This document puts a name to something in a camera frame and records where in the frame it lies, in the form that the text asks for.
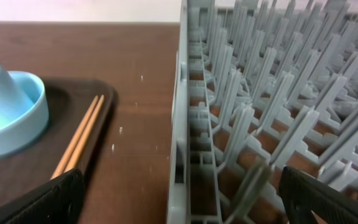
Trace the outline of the light blue bowl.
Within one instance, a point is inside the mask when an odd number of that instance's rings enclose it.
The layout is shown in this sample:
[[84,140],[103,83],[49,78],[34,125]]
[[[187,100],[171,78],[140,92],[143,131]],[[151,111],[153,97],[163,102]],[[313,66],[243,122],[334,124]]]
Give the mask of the light blue bowl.
[[21,117],[0,128],[0,157],[8,156],[34,142],[46,129],[49,111],[43,81],[33,73],[9,71],[34,105]]

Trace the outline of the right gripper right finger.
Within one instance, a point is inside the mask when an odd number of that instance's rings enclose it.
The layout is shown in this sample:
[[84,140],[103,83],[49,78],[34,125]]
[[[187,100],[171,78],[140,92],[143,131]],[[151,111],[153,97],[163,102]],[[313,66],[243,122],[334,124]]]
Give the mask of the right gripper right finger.
[[279,194],[290,223],[358,224],[358,202],[290,166],[283,168]]

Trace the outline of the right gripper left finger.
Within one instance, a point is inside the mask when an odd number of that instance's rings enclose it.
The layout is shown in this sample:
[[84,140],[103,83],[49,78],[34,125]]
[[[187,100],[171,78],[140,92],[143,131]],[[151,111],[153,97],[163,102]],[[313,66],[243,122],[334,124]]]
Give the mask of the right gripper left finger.
[[76,223],[85,199],[85,182],[72,169],[0,207],[0,223]]

